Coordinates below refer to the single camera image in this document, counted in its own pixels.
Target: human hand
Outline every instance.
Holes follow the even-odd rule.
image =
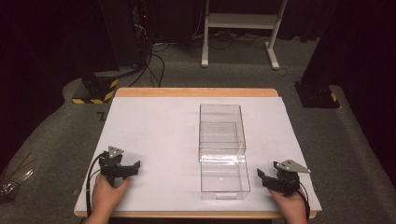
[[[105,175],[98,174],[92,194],[93,211],[86,223],[107,223],[119,204],[132,178],[127,177],[118,188],[113,188]]]
[[[285,197],[276,190],[268,189],[268,191],[270,191],[288,224],[307,223],[305,201],[297,192]]]

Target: white metal stand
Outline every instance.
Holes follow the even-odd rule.
[[[273,30],[270,42],[265,42],[268,56],[274,70],[279,69],[274,53],[276,35],[282,22],[283,12],[288,0],[282,0],[280,9],[276,15],[256,15],[256,14],[230,14],[230,13],[209,13],[209,0],[206,0],[205,9],[205,33],[202,51],[202,67],[209,66],[209,48],[207,44],[209,27],[220,28],[246,28],[246,29],[265,29]]]

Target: gray carpet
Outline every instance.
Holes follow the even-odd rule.
[[[301,106],[293,82],[301,80],[318,41],[277,40],[275,51],[281,69],[274,71],[262,48],[262,38],[259,40],[209,49],[207,68],[201,68],[200,47],[156,46],[155,53],[165,62],[162,86],[276,89],[285,102],[323,208],[310,223],[396,223],[395,189],[362,134],[342,89],[331,86],[342,108]],[[227,44],[210,43],[218,48]],[[159,76],[162,64],[153,57],[150,68]],[[124,77],[117,87],[126,87],[136,78]],[[15,202],[0,204],[0,223],[80,222],[73,210],[105,124],[98,112],[105,112],[106,117],[111,102],[74,105],[71,97],[79,82],[64,87],[64,105],[37,127],[11,161],[10,172],[23,161],[33,161],[15,177],[32,168],[34,174],[22,182]],[[151,85],[146,72],[134,86]]]

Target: transparent container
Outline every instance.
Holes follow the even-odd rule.
[[[241,200],[250,192],[240,105],[201,105],[199,161],[203,200]]]
[[[249,193],[250,184],[245,156],[202,157],[202,200],[242,200]]]
[[[199,160],[203,155],[245,155],[240,105],[201,105]]]

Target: table edge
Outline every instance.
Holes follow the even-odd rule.
[[[309,218],[314,218],[317,211],[311,211]],[[86,217],[87,212],[75,211],[77,217]],[[113,212],[112,217],[154,217],[154,218],[242,218],[242,219],[277,219],[283,218],[279,212],[249,212],[249,211],[190,211],[190,212]]]
[[[278,97],[259,88],[119,88],[115,97]]]

